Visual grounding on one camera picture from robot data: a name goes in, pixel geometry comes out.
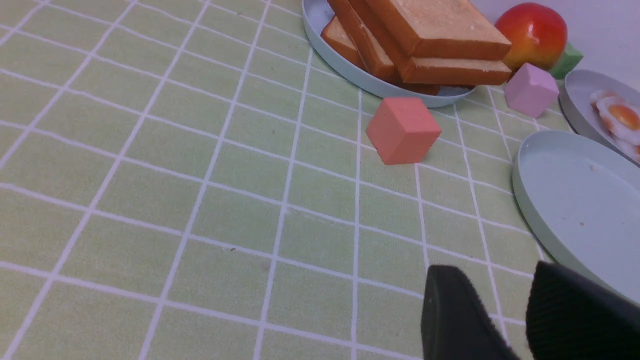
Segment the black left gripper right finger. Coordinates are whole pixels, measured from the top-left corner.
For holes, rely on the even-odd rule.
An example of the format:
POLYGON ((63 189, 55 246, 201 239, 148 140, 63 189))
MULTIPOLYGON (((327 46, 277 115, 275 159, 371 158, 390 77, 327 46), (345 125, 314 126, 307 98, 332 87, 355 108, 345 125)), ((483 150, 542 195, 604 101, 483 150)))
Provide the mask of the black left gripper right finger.
POLYGON ((536 360, 637 360, 635 303, 558 263, 537 263, 526 306, 526 339, 536 360))

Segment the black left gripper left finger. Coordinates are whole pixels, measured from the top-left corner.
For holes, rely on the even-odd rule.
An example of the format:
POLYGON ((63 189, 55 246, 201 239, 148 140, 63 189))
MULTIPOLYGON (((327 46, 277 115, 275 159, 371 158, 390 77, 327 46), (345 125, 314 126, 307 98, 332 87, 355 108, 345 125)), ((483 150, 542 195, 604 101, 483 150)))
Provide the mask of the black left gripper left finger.
POLYGON ((425 360, 517 360, 473 284, 453 265, 430 265, 423 294, 425 360))

